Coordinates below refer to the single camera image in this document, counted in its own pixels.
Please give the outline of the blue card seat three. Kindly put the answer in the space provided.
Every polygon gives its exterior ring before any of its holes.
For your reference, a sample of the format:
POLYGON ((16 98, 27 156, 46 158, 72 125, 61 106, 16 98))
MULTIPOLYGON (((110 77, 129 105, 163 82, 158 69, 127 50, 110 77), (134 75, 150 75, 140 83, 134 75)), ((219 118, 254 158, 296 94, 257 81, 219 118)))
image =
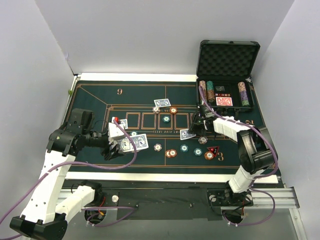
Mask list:
POLYGON ((187 140, 187 139, 191 139, 193 137, 196 136, 195 133, 189 133, 189 130, 188 129, 181 129, 179 131, 179 135, 180 135, 180 140, 183 141, 183 140, 187 140))

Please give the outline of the red triangular marker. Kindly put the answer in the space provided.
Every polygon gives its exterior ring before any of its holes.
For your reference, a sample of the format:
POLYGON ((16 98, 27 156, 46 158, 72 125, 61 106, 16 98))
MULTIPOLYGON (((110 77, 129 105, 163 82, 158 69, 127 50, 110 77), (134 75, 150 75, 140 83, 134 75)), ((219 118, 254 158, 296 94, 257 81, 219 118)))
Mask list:
POLYGON ((210 147, 207 147, 207 149, 214 155, 216 156, 219 152, 219 146, 210 146, 210 147))

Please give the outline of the blue card seat five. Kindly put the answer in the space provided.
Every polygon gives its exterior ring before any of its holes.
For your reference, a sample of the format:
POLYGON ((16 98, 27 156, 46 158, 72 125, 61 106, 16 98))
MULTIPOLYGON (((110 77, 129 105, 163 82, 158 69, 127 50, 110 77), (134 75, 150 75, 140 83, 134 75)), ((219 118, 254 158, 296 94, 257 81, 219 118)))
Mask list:
POLYGON ((122 124, 125 129, 128 129, 128 120, 127 119, 120 119, 120 124, 122 124))

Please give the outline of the red five chips seat three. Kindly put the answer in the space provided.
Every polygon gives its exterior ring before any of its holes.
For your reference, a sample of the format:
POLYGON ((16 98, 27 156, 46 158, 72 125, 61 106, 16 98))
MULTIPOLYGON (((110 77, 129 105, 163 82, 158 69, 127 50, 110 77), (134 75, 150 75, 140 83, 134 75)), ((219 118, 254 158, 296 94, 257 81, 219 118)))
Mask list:
POLYGON ((214 154, 211 152, 211 151, 207 151, 205 154, 204 154, 204 158, 206 160, 212 160, 214 158, 214 154))

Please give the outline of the blue backed card deck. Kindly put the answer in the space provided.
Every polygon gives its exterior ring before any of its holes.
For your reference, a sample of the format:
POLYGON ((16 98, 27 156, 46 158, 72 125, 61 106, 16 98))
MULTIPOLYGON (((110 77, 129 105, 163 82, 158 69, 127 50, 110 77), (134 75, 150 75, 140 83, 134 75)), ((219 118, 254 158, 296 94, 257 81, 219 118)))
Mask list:
POLYGON ((132 136, 131 139, 133 140, 137 151, 144 150, 149 147, 146 134, 137 134, 135 136, 132 136))

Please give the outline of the red five chips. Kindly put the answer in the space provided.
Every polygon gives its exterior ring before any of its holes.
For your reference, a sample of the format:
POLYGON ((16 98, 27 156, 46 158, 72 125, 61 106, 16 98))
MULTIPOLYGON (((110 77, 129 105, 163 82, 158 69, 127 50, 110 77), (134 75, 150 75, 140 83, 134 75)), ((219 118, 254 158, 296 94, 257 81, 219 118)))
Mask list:
POLYGON ((171 114, 176 114, 178 112, 176 107, 171 107, 169 111, 171 114))

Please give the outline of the green fifty chips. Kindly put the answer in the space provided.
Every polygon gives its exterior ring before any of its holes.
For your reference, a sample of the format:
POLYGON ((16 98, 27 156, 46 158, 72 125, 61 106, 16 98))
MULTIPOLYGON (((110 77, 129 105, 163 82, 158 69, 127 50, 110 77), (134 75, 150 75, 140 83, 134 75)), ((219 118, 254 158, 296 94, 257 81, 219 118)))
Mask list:
POLYGON ((169 122, 171 121, 171 118, 170 118, 170 116, 165 115, 165 116, 162 118, 162 120, 163 120, 163 122, 165 122, 165 123, 169 123, 169 122))

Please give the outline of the red five chip stack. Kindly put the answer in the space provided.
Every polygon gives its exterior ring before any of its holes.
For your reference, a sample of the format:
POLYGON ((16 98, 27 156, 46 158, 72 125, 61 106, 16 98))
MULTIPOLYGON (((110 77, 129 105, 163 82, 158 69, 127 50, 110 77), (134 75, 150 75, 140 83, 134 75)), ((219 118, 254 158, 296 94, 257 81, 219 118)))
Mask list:
POLYGON ((167 158, 174 158, 177 156, 177 151, 175 149, 169 149, 165 152, 167 158))

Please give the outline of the blue card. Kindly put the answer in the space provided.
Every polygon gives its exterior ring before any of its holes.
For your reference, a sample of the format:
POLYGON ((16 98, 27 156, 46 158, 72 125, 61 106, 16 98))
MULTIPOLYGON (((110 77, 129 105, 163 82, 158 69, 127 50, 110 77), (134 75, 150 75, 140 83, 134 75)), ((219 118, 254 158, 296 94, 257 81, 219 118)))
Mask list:
POLYGON ((154 104, 158 108, 163 108, 163 107, 170 107, 171 103, 168 98, 163 98, 163 99, 155 99, 154 104))

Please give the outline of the blue playing card box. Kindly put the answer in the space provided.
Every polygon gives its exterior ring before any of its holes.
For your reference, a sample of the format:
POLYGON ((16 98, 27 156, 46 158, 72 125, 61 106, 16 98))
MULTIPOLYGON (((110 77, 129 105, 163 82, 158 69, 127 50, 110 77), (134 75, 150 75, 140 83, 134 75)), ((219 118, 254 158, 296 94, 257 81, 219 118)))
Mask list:
POLYGON ((126 137, 123 138, 120 142, 119 142, 120 148, 124 153, 129 153, 134 151, 133 145, 131 143, 131 141, 126 137))

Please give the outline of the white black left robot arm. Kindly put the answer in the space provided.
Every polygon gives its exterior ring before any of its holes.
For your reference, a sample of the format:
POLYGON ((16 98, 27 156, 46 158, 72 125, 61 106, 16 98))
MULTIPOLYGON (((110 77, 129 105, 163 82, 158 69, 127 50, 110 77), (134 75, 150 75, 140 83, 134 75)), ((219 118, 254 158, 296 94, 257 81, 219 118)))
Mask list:
POLYGON ((9 227, 35 240, 61 240, 70 220, 86 206, 99 210, 106 201, 102 185, 85 180, 71 196, 57 203, 71 165, 85 147, 101 149, 102 156, 113 159, 123 154, 118 141, 127 139, 127 123, 114 117, 106 132, 93 130, 94 112, 75 108, 71 115, 48 138, 45 159, 38 181, 18 200, 31 196, 26 207, 14 216, 9 227))

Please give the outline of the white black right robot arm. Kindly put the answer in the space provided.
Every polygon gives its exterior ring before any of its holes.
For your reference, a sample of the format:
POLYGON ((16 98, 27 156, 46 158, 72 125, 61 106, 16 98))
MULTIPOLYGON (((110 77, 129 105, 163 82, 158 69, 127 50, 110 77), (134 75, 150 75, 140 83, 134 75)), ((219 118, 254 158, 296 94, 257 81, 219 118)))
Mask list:
POLYGON ((265 170, 272 165, 278 167, 278 154, 266 127, 246 124, 233 116, 221 116, 203 104, 197 106, 188 131, 201 137, 207 131, 214 131, 237 142, 240 165, 223 192, 224 201, 230 205, 236 204, 241 193, 247 191, 256 179, 273 174, 263 175, 265 170))

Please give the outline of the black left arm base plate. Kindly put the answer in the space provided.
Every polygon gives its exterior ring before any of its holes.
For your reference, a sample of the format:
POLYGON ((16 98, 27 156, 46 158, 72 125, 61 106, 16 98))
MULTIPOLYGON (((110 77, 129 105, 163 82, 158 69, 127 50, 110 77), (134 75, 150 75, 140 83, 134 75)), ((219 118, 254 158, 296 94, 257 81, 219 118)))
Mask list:
POLYGON ((119 192, 112 189, 98 189, 94 193, 93 201, 85 207, 115 207, 119 204, 119 192))

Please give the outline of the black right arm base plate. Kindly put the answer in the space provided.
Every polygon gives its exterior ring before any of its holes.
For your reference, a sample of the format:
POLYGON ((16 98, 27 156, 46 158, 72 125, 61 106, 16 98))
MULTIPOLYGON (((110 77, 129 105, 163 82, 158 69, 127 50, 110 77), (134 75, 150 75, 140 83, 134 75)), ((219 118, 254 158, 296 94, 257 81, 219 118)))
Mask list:
POLYGON ((227 189, 209 189, 206 191, 209 205, 213 207, 253 206, 253 197, 249 190, 233 193, 227 189))

